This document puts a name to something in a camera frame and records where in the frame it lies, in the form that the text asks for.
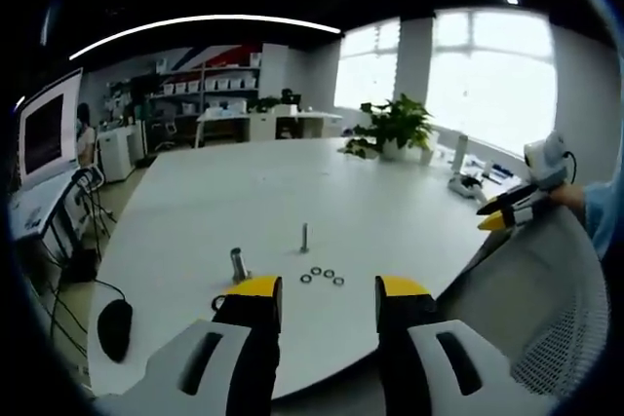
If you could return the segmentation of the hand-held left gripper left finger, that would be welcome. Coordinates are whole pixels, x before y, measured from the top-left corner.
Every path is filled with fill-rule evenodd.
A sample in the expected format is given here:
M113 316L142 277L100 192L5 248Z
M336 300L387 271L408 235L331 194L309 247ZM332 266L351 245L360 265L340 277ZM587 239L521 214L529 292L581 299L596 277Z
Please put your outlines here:
M268 415L280 361L282 279L230 288L211 321L197 320L158 349L144 376L100 397L99 415Z

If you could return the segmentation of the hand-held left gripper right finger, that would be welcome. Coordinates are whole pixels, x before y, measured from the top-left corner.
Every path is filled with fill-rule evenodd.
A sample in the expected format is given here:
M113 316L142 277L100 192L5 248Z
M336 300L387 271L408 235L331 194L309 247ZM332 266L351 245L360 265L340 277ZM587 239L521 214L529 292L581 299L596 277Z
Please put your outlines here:
M389 415L547 415L551 396L511 375L509 360L429 291L397 276L375 279L377 363Z

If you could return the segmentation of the person's right hand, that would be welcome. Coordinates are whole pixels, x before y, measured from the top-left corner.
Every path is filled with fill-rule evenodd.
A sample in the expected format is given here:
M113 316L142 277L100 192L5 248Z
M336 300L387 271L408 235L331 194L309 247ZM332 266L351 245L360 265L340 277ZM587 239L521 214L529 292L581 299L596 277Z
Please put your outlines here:
M575 184L564 183L550 192L550 199L568 208L581 224L585 221L585 197L583 189Z

